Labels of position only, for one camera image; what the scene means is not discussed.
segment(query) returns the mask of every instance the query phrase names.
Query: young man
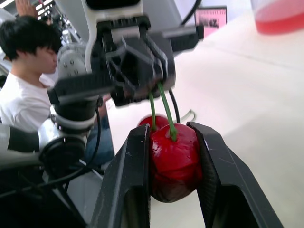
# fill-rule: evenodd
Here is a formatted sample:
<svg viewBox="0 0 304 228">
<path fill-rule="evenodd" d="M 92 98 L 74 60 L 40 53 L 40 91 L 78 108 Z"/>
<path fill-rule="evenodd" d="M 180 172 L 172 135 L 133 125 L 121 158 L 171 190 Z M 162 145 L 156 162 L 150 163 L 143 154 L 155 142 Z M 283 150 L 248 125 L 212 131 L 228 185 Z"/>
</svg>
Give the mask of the young man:
<svg viewBox="0 0 304 228">
<path fill-rule="evenodd" d="M 43 21 L 44 23 L 46 23 L 47 25 L 52 25 L 53 24 L 53 20 L 52 20 L 51 15 L 43 16 L 40 20 Z"/>
<path fill-rule="evenodd" d="M 0 46 L 12 61 L 12 70 L 0 91 L 2 123 L 27 132 L 36 131 L 48 118 L 51 106 L 47 85 L 40 81 L 40 76 L 55 73 L 60 38 L 51 26 L 34 17 L 23 16 L 1 25 Z M 93 153 L 94 141 L 95 137 L 88 144 L 86 160 Z M 102 132 L 96 165 L 113 158 L 110 142 L 111 135 Z"/>
</svg>

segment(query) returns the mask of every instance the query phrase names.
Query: green stem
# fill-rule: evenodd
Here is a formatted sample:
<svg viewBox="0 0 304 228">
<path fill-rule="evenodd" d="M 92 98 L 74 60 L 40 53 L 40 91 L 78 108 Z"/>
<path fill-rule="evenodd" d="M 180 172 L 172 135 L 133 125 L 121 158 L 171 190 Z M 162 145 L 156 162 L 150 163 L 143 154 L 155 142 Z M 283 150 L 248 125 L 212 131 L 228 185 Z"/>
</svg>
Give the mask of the green stem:
<svg viewBox="0 0 304 228">
<path fill-rule="evenodd" d="M 149 94 L 150 104 L 151 104 L 151 112 L 152 112 L 152 131 L 156 131 L 156 116 L 155 116 L 155 107 L 154 107 L 154 97 L 153 94 Z"/>
<path fill-rule="evenodd" d="M 162 102 L 163 102 L 163 105 L 165 107 L 166 114 L 167 114 L 167 117 L 168 117 L 169 126 L 170 126 L 170 136 L 171 136 L 173 141 L 176 141 L 177 140 L 177 130 L 174 127 L 173 119 L 172 119 L 172 116 L 171 116 L 171 112 L 170 112 L 170 108 L 169 108 L 169 105 L 168 105 L 168 101 L 167 101 L 165 92 L 163 90 L 163 87 L 162 87 L 161 83 L 158 83 L 157 87 L 158 87 L 158 90 L 160 91 Z"/>
</svg>

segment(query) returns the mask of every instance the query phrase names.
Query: plastic cup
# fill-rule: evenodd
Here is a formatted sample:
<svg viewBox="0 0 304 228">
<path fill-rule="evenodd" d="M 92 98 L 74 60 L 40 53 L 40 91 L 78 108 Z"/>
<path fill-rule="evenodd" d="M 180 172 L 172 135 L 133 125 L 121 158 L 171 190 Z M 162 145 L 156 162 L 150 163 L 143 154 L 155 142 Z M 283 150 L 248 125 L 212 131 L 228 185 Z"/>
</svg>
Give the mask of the plastic cup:
<svg viewBox="0 0 304 228">
<path fill-rule="evenodd" d="M 304 0 L 251 0 L 258 32 L 277 35 L 304 29 Z"/>
</svg>

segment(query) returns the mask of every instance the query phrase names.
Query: white tabletop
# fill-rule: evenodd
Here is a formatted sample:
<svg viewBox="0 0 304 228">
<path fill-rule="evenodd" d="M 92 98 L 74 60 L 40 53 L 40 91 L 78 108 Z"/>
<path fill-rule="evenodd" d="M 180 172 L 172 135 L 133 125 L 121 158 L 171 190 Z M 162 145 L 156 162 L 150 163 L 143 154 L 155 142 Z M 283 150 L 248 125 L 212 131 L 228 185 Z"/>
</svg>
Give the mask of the white tabletop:
<svg viewBox="0 0 304 228">
<path fill-rule="evenodd" d="M 304 216 L 303 38 L 304 31 L 261 36 L 247 14 L 175 60 L 180 114 L 193 109 L 196 122 L 223 136 L 287 228 L 302 228 Z M 160 100 L 155 106 L 165 114 Z M 109 110 L 116 151 L 149 113 L 149 102 Z M 202 227 L 199 210 L 195 193 L 175 204 L 154 202 L 152 227 Z"/>
</svg>

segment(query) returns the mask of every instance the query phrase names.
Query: red cherry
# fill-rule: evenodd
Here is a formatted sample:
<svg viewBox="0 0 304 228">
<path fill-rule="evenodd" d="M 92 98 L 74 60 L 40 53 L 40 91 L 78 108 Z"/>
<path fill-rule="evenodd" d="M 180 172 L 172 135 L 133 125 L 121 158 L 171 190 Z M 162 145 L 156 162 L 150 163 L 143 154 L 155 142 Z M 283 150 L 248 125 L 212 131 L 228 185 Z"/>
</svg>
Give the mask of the red cherry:
<svg viewBox="0 0 304 228">
<path fill-rule="evenodd" d="M 150 175 L 152 196 L 165 203 L 178 201 L 202 181 L 199 144 L 195 131 L 176 123 L 177 141 L 167 125 L 151 136 Z"/>
<path fill-rule="evenodd" d="M 137 125 L 138 127 L 141 125 L 146 125 L 149 124 L 150 127 L 152 128 L 152 116 L 149 115 L 145 118 L 143 118 L 140 123 Z M 156 130 L 158 131 L 159 129 L 163 128 L 164 126 L 167 126 L 169 124 L 169 121 L 166 117 L 161 116 L 161 115 L 156 115 L 155 117 L 155 125 L 156 125 Z"/>
</svg>

